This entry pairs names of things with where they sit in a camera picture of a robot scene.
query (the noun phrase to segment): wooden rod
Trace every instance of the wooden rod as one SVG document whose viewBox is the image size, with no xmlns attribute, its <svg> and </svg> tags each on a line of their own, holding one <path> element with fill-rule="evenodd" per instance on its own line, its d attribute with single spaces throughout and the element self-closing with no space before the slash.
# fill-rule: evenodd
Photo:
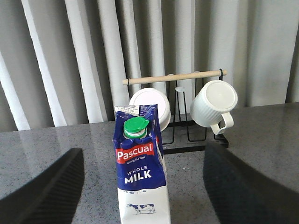
<svg viewBox="0 0 299 224">
<path fill-rule="evenodd" d="M 227 74 L 226 70 L 222 70 L 223 75 Z M 130 78 L 124 79 L 122 81 L 123 85 L 133 85 L 133 84 L 145 84 L 145 83 L 156 83 L 156 82 L 167 82 L 191 78 L 206 78 L 221 76 L 221 71 L 203 71 L 203 72 L 194 72 L 188 74 L 177 74 L 177 75 L 167 75 L 167 76 L 156 76 L 156 77 L 144 77 L 144 78 Z"/>
</svg>

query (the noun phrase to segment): granite countertop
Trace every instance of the granite countertop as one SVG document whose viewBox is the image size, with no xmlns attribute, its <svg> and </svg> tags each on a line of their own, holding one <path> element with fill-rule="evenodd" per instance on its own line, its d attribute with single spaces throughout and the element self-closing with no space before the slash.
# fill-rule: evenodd
<svg viewBox="0 0 299 224">
<path fill-rule="evenodd" d="M 225 132 L 229 150 L 271 179 L 299 192 L 299 103 L 232 111 L 235 126 Z M 202 134 L 195 126 L 192 134 Z M 0 198 L 15 191 L 72 147 L 84 150 L 85 183 L 73 223 L 120 223 L 114 122 L 0 133 Z M 168 141 L 171 128 L 163 133 Z M 213 135 L 208 130 L 208 139 Z M 186 133 L 175 147 L 191 146 Z M 165 155 L 173 224 L 219 223 L 207 196 L 204 151 Z"/>
</svg>

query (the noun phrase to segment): blue carton packaging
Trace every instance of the blue carton packaging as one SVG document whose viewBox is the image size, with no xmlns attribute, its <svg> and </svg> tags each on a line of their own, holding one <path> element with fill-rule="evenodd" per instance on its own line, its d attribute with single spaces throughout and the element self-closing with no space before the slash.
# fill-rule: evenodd
<svg viewBox="0 0 299 224">
<path fill-rule="evenodd" d="M 170 224 L 167 179 L 157 105 L 116 107 L 113 137 L 118 201 L 122 224 Z M 149 121 L 146 136 L 124 135 L 124 123 L 135 117 Z"/>
</svg>

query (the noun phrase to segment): red label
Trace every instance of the red label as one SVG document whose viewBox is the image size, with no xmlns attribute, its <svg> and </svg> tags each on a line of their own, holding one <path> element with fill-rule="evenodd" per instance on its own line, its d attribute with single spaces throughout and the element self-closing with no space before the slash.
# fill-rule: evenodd
<svg viewBox="0 0 299 224">
<path fill-rule="evenodd" d="M 116 149 L 116 161 L 119 164 L 124 164 L 126 161 L 131 160 L 140 155 L 154 155 L 154 144 L 152 142 L 137 145 L 133 148 L 124 150 L 122 148 Z"/>
</svg>

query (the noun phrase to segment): green screw cap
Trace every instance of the green screw cap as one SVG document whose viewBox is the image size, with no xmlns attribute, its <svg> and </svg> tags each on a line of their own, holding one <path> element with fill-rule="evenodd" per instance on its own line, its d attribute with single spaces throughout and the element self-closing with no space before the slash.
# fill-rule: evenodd
<svg viewBox="0 0 299 224">
<path fill-rule="evenodd" d="M 131 118 L 124 124 L 124 133 L 129 138 L 140 138 L 146 133 L 146 126 L 149 122 L 144 117 Z"/>
</svg>

